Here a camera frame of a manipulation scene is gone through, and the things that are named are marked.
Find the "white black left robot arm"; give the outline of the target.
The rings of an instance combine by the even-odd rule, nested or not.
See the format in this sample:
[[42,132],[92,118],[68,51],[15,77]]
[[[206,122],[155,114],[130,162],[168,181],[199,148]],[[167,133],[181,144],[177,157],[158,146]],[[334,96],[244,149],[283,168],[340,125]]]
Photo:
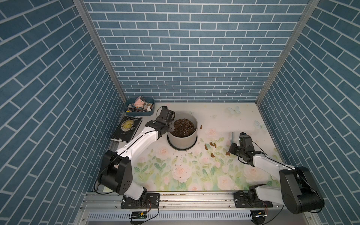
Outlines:
[[104,154],[97,184],[134,200],[142,200],[146,196],[146,188],[133,181],[132,162],[139,158],[152,143],[167,132],[173,131],[175,112],[166,106],[160,109],[157,118],[147,122],[139,135],[128,144],[116,151],[107,151]]

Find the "teal scrub brush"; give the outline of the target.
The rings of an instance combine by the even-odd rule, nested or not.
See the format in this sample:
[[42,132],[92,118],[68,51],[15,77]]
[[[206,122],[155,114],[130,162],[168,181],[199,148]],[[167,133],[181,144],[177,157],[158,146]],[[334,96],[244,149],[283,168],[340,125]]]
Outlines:
[[233,143],[233,139],[234,139],[234,135],[233,132],[229,132],[228,134],[228,141],[227,141],[227,145],[231,146]]

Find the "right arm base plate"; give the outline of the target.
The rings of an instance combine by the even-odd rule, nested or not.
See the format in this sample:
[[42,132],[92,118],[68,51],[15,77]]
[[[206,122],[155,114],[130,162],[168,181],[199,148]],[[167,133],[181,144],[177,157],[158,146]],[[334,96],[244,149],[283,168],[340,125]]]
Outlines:
[[256,188],[261,185],[250,186],[248,190],[234,192],[234,204],[236,208],[272,208],[272,202],[262,201],[258,198]]

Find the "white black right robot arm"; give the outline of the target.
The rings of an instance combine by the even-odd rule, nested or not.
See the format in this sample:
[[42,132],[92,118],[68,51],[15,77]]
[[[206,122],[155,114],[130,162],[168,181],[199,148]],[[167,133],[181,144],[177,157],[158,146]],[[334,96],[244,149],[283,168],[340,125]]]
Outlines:
[[257,146],[251,136],[241,132],[239,143],[231,142],[229,153],[237,156],[241,163],[267,172],[279,180],[280,186],[258,184],[247,191],[237,191],[234,193],[235,206],[264,208],[277,203],[293,214],[321,212],[325,202],[310,170],[278,162],[261,149],[256,150]]

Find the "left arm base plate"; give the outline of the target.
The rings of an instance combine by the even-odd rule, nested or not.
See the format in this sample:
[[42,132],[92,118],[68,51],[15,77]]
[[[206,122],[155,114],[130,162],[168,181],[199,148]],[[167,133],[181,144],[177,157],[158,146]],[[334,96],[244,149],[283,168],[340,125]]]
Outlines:
[[123,196],[121,202],[122,209],[155,209],[158,208],[160,201],[160,193],[143,194],[139,200],[135,200],[128,196]]

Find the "white ceramic pot with soil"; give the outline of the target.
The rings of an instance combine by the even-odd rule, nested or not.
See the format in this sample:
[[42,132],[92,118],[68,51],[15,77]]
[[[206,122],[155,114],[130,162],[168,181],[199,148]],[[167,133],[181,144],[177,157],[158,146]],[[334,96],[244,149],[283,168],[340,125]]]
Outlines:
[[174,119],[174,131],[169,132],[167,137],[194,140],[197,137],[198,126],[198,121],[192,114],[177,112]]

